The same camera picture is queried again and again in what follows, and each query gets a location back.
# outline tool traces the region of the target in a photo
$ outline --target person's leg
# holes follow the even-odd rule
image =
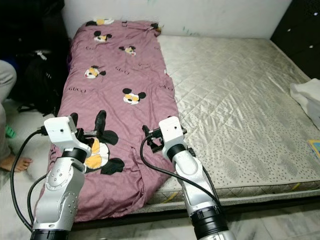
[[[15,155],[11,153],[6,140],[6,112],[2,103],[8,97],[15,85],[17,74],[13,66],[0,60],[0,168],[11,170]],[[15,171],[21,172],[27,169],[32,162],[31,159],[21,157],[16,165]]]

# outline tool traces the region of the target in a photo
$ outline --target black cable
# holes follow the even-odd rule
[[[47,174],[43,175],[42,177],[40,177],[38,180],[36,180],[30,187],[29,189],[29,192],[28,192],[28,197],[27,197],[27,208],[28,208],[28,214],[29,214],[29,218],[31,220],[31,224],[34,223],[35,221],[35,218],[34,218],[34,215],[32,214],[32,208],[31,208],[31,194],[32,194],[32,191],[34,190],[35,186],[40,183],[43,179],[45,179],[47,176]]]
[[[144,158],[143,150],[144,150],[145,142],[146,142],[148,139],[150,139],[150,138],[151,138],[150,135],[149,135],[149,136],[146,136],[146,137],[142,140],[141,145],[140,145],[140,157],[141,157],[142,162],[143,162],[147,167],[149,167],[149,168],[151,168],[151,169],[153,169],[153,170],[156,170],[156,171],[158,171],[158,172],[160,172],[160,173],[167,174],[167,175],[169,175],[169,176],[171,176],[171,177],[174,177],[174,178],[176,178],[176,179],[179,179],[179,180],[181,180],[181,181],[184,181],[184,182],[186,182],[186,183],[188,183],[188,184],[190,184],[190,185],[192,185],[192,186],[200,189],[201,191],[205,192],[210,198],[212,198],[212,200],[215,201],[215,203],[219,206],[219,201],[217,200],[217,198],[216,198],[211,192],[209,192],[207,189],[203,188],[203,187],[200,186],[199,184],[196,184],[195,182],[193,182],[193,181],[191,181],[191,180],[189,180],[189,179],[187,179],[187,178],[185,178],[185,177],[183,177],[183,176],[179,176],[179,175],[177,175],[177,174],[175,174],[175,173],[173,173],[173,172],[170,172],[170,171],[167,171],[167,170],[165,170],[165,169],[159,168],[159,167],[154,166],[154,165],[150,164],[149,162],[147,162],[147,161],[145,160],[145,158]]]
[[[15,193],[15,183],[14,183],[14,175],[15,175],[15,169],[18,163],[18,160],[21,156],[21,153],[23,152],[25,146],[27,145],[27,143],[29,142],[29,140],[37,134],[40,134],[41,130],[37,130],[34,131],[33,133],[31,133],[26,140],[24,140],[22,146],[19,149],[19,152],[17,153],[17,155],[15,156],[14,162],[12,164],[12,168],[11,168],[11,172],[10,172],[10,188],[11,188],[11,197],[12,197],[12,202],[13,202],[13,206],[14,209],[16,211],[16,214],[18,215],[18,217],[20,218],[20,220],[23,222],[23,224],[26,226],[26,228],[31,232],[32,231],[32,226],[31,224],[26,220],[26,218],[23,216],[23,214],[20,211],[20,208],[18,206],[17,203],[17,197],[16,197],[16,193]]]
[[[213,194],[214,194],[215,197],[216,197],[218,207],[219,207],[220,209],[222,209],[222,205],[221,205],[221,203],[220,203],[220,199],[219,199],[219,197],[218,197],[218,194],[217,194],[217,191],[216,191],[216,189],[215,189],[214,183],[212,182],[212,179],[211,179],[211,177],[210,177],[207,169],[205,168],[205,166],[202,165],[202,169],[203,169],[203,171],[204,171],[204,174],[205,174],[206,177],[208,178],[210,187],[211,187],[211,189],[212,189],[212,191],[213,191]]]

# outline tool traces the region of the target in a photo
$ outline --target quilted mattress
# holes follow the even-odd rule
[[[159,36],[186,141],[223,205],[320,195],[320,131],[291,98],[310,79],[266,39]],[[184,208],[170,178],[135,213]]]

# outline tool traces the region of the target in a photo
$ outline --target backpack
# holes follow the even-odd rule
[[[68,77],[66,66],[65,60],[53,56],[46,60],[41,57],[33,59],[24,73],[24,86],[28,92],[29,104],[22,105],[18,111],[37,109],[44,115],[57,116]]]

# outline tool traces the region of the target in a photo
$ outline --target pink blanket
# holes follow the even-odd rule
[[[59,116],[78,113],[78,128],[93,130],[106,111],[107,140],[96,139],[85,161],[84,186],[76,222],[121,217],[141,208],[166,181],[146,167],[139,149],[142,126],[177,116],[172,79],[157,41],[157,26],[148,21],[98,20],[80,27],[74,37],[70,73]],[[144,148],[152,164],[173,171],[171,162]],[[61,153],[52,147],[49,169]]]

